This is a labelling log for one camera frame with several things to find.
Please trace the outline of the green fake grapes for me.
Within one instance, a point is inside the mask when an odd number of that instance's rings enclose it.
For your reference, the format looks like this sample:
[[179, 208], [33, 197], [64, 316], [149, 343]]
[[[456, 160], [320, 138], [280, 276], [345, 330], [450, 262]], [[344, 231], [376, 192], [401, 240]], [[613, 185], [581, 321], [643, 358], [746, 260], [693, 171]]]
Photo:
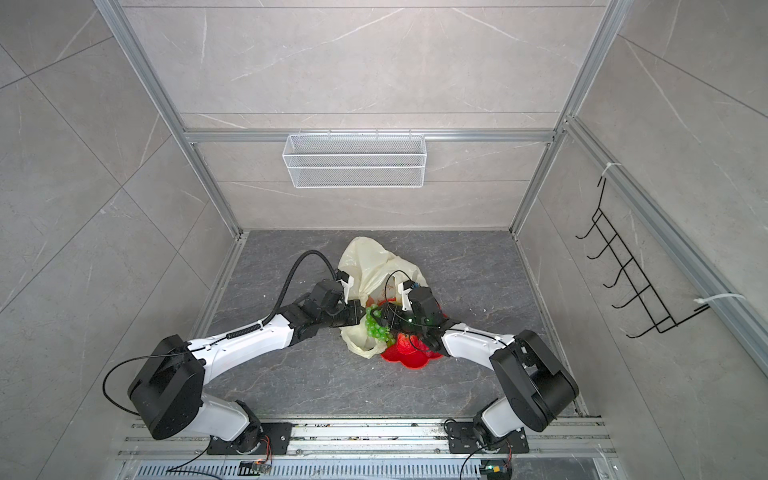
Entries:
[[378, 307], [366, 309], [365, 327], [369, 337], [384, 342], [388, 347], [395, 344], [395, 336], [391, 333], [389, 323]]

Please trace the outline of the red flower-shaped plate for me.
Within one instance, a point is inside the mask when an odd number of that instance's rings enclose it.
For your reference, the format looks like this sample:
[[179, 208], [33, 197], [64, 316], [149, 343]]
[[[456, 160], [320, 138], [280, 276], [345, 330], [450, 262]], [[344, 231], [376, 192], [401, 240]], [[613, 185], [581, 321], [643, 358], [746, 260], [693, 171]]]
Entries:
[[[388, 347], [381, 354], [381, 357], [390, 363], [399, 363], [411, 370], [419, 370], [427, 366], [431, 361], [442, 358], [442, 355], [430, 350], [417, 336], [413, 334], [403, 333], [402, 331], [395, 329], [395, 322], [399, 319], [394, 311], [396, 304], [386, 301], [381, 301], [379, 309], [382, 310], [383, 317], [388, 321], [391, 333], [395, 336], [395, 344]], [[422, 353], [414, 349], [409, 341], [409, 336], [415, 336], [419, 342], [430, 350], [429, 353]]]

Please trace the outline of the yellowish plastic bag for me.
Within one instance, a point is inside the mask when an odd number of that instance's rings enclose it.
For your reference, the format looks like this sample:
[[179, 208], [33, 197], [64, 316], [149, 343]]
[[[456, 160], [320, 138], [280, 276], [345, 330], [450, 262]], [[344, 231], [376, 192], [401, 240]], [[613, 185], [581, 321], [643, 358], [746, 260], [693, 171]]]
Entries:
[[[411, 279], [426, 285], [426, 278], [415, 264], [386, 250], [368, 237], [353, 239], [341, 256], [338, 265], [352, 281], [349, 300], [359, 300], [365, 309], [376, 308], [381, 301], [394, 301], [398, 284]], [[386, 344], [369, 337], [365, 317], [358, 325], [340, 328], [341, 338], [349, 351], [365, 359], [380, 355]]]

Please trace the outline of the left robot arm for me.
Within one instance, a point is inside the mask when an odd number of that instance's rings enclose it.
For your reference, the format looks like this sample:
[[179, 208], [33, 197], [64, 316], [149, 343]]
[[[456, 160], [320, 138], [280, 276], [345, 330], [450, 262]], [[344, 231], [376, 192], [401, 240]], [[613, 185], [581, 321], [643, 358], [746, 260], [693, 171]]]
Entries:
[[318, 282], [271, 319], [191, 341], [177, 335], [160, 341], [127, 391], [152, 438], [201, 434], [243, 443], [255, 435], [260, 421], [250, 407], [208, 395], [204, 387], [240, 364], [315, 336], [321, 328], [358, 324], [364, 304], [350, 298], [354, 284], [342, 273], [339, 280]]

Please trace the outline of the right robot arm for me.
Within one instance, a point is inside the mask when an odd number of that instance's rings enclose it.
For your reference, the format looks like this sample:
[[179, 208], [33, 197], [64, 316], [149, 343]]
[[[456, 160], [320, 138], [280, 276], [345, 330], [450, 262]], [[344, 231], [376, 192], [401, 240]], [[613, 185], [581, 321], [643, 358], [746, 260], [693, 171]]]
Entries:
[[485, 444], [526, 427], [544, 431], [579, 395], [567, 368], [531, 330], [501, 335], [449, 318], [432, 290], [408, 281], [399, 304], [384, 302], [372, 319], [397, 340], [414, 340], [422, 353], [468, 360], [494, 372], [503, 396], [473, 418], [475, 435]]

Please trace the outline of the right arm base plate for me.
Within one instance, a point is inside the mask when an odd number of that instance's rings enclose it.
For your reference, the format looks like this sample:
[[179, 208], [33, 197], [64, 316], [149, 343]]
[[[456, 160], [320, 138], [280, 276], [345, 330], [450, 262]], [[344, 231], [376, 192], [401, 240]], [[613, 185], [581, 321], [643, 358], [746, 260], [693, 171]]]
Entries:
[[506, 452], [524, 454], [530, 452], [526, 432], [523, 428], [513, 430], [505, 437], [494, 437], [489, 431], [470, 421], [449, 418], [442, 423], [448, 439], [449, 451], [453, 454]]

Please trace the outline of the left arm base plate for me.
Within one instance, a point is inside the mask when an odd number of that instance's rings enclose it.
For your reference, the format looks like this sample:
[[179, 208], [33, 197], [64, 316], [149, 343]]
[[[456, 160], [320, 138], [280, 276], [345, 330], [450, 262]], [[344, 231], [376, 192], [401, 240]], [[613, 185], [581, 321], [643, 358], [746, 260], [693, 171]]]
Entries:
[[214, 438], [207, 455], [285, 455], [288, 450], [293, 424], [267, 422], [258, 428], [248, 427], [231, 442]]

